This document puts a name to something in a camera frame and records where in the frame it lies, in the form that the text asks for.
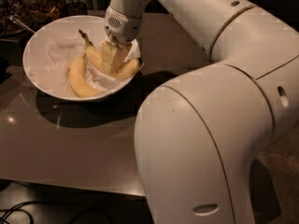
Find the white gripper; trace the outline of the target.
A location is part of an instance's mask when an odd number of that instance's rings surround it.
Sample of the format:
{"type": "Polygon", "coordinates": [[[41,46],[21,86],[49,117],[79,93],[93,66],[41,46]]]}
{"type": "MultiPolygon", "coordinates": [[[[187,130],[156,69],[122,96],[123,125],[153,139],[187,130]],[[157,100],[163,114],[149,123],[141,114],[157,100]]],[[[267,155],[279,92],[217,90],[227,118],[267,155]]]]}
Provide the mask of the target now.
{"type": "Polygon", "coordinates": [[[141,18],[131,18],[115,11],[112,7],[106,10],[105,31],[108,36],[113,36],[119,43],[105,40],[101,47],[101,68],[106,75],[114,76],[124,64],[131,44],[139,34],[142,24],[141,18]]]}

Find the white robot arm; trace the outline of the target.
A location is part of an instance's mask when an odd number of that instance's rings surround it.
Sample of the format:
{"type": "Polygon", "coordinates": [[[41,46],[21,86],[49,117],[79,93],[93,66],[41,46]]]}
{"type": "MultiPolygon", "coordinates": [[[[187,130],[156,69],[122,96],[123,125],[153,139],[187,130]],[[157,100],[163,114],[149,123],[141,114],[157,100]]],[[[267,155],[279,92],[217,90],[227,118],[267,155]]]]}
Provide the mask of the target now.
{"type": "MultiPolygon", "coordinates": [[[[150,0],[111,0],[105,28],[134,39],[150,0]]],[[[135,120],[154,224],[255,224],[249,172],[299,114],[299,34],[247,0],[158,0],[210,65],[155,89],[135,120]]]]}

